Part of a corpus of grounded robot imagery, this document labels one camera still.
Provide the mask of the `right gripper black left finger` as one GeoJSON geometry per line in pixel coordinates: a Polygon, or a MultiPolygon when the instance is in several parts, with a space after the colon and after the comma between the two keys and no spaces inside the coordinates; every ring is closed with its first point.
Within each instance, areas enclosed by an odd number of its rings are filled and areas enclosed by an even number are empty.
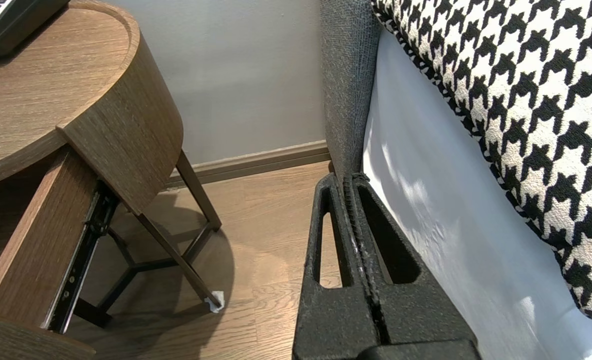
{"type": "Polygon", "coordinates": [[[339,180],[321,178],[315,187],[309,237],[292,347],[294,360],[387,360],[390,336],[370,272],[389,277],[387,246],[378,210],[361,200],[357,182],[364,173],[339,180]],[[322,240],[325,216],[332,226],[341,286],[322,285],[322,240]]]}

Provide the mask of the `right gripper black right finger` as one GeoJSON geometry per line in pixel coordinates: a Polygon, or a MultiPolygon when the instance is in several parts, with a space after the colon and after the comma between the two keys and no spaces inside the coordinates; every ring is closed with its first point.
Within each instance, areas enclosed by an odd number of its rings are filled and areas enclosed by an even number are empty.
{"type": "Polygon", "coordinates": [[[367,300],[386,344],[463,341],[477,347],[474,332],[364,173],[348,179],[348,215],[367,300]]]}

